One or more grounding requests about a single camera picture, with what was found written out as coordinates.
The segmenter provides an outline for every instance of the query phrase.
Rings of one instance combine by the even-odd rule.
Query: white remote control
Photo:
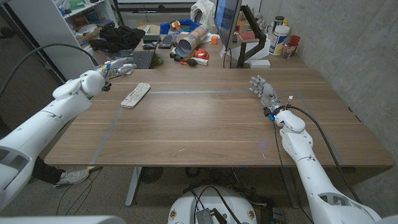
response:
[[[133,108],[149,91],[150,84],[140,83],[121,103],[123,107]]]

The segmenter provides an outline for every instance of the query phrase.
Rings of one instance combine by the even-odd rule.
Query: monitor stand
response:
[[[254,32],[254,37],[259,39],[259,44],[253,47],[248,52],[245,52],[246,43],[242,42],[241,53],[239,54],[238,62],[232,63],[231,68],[250,68],[250,65],[244,62],[247,59],[251,58],[253,55],[255,55],[257,52],[259,52],[261,49],[263,49],[264,46],[266,45],[266,40],[267,40],[267,36],[261,32],[259,24],[257,24],[257,21],[254,18],[254,15],[251,13],[249,6],[247,5],[241,6],[241,11],[243,11],[243,14],[246,16],[246,19],[248,20],[250,27]]]

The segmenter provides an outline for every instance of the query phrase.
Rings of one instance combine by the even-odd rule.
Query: shelf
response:
[[[69,18],[69,17],[71,17],[71,16],[77,15],[77,14],[79,14],[79,13],[81,13],[81,12],[87,10],[87,9],[91,9],[92,7],[94,7],[94,6],[96,6],[97,4],[102,3],[102,2],[105,2],[105,0],[100,0],[100,1],[98,1],[98,2],[96,2],[96,3],[85,4],[85,6],[84,6],[83,8],[75,9],[75,10],[73,10],[71,13],[65,14],[63,18],[64,18],[64,19],[67,19],[67,18]]]

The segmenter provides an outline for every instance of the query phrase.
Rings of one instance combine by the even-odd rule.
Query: computer mouse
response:
[[[142,49],[144,49],[144,50],[154,50],[155,48],[156,48],[156,45],[153,43],[144,44],[142,46]]]

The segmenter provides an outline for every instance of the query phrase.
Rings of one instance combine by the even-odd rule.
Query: blue box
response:
[[[190,29],[189,32],[193,31],[194,29],[196,29],[199,26],[198,24],[193,22],[191,19],[181,19],[179,21],[180,21],[181,25],[189,26],[189,29]],[[170,24],[173,22],[174,21],[161,24],[160,25],[160,34],[168,34],[169,29],[170,29]]]

